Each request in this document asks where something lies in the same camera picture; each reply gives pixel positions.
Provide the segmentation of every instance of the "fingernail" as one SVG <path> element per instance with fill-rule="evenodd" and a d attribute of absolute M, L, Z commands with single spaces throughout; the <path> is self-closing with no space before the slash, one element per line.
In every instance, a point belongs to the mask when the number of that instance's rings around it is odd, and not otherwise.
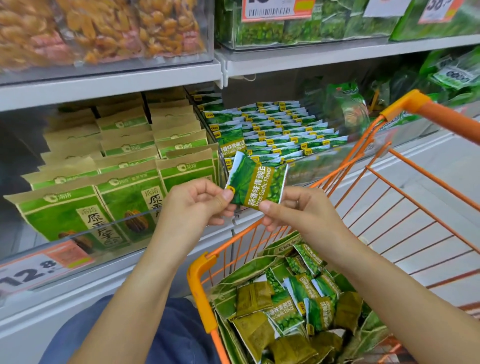
<path fill-rule="evenodd" d="M 272 205 L 271 201 L 268 200 L 263 200 L 260 205 L 258 205 L 258 208 L 260 211 L 262 211 L 264 214 L 268 213 L 268 210 L 270 209 L 270 206 Z"/>
<path fill-rule="evenodd" d="M 222 191 L 222 197 L 225 199 L 225 201 L 230 202 L 230 200 L 233 198 L 233 192 L 232 190 L 225 189 Z"/>

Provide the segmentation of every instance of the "garlic flavor peas packet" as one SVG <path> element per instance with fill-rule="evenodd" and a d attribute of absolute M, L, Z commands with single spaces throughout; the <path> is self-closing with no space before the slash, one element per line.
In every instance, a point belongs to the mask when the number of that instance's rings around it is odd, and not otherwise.
<path fill-rule="evenodd" d="M 288 164 L 278 168 L 262 166 L 236 152 L 226 185 L 234 193 L 232 203 L 256 210 L 263 200 L 280 203 L 287 171 Z"/>

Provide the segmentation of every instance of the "right hand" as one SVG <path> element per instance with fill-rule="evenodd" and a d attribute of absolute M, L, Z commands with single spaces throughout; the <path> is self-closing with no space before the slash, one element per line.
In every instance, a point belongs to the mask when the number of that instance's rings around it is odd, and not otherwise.
<path fill-rule="evenodd" d="M 282 202 L 263 200 L 262 223 L 272 232 L 278 226 L 291 226 L 322 258 L 341 266 L 344 254 L 364 247 L 345 226 L 322 189 L 290 187 L 283 190 Z"/>

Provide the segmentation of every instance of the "cart handle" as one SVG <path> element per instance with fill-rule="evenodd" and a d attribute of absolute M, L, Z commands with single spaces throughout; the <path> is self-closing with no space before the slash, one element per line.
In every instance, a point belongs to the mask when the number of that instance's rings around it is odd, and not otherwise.
<path fill-rule="evenodd" d="M 480 123 L 445 106 L 434 103 L 419 90 L 412 90 L 381 112 L 392 121 L 403 110 L 423 116 L 439 126 L 480 145 Z"/>

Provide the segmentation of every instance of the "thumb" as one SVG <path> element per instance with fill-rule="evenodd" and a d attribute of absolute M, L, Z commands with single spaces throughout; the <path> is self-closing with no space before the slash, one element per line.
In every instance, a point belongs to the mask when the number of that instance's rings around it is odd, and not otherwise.
<path fill-rule="evenodd" d="M 272 201 L 263 200 L 258 207 L 260 211 L 268 217 L 274 220 L 280 220 L 297 230 L 305 220 L 305 213 L 303 211 L 279 205 Z"/>
<path fill-rule="evenodd" d="M 233 198 L 233 192 L 229 189 L 223 190 L 209 201 L 203 202 L 206 213 L 209 217 L 225 210 Z"/>

